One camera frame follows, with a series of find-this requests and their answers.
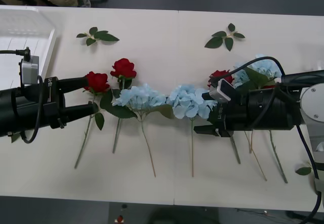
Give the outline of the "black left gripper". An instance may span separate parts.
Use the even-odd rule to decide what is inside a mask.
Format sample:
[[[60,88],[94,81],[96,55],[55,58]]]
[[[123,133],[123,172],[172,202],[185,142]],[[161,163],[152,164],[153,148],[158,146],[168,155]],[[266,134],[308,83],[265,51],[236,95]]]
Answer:
[[[46,78],[43,88],[40,85],[24,87],[22,95],[16,97],[18,122],[23,129],[33,129],[36,125],[39,98],[42,97],[40,127],[59,128],[60,109],[65,105],[63,93],[69,93],[88,87],[86,77],[58,80],[57,77]],[[90,116],[94,113],[92,103],[69,106],[63,109],[63,122],[69,123]]]

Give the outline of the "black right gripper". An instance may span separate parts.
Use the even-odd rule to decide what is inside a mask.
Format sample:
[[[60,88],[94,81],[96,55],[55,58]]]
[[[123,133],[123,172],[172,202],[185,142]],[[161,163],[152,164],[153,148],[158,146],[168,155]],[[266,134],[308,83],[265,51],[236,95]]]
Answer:
[[[201,95],[203,100],[212,100],[209,92]],[[247,97],[239,95],[238,100],[217,102],[209,114],[211,125],[194,126],[197,134],[230,137],[234,131],[250,131]]]

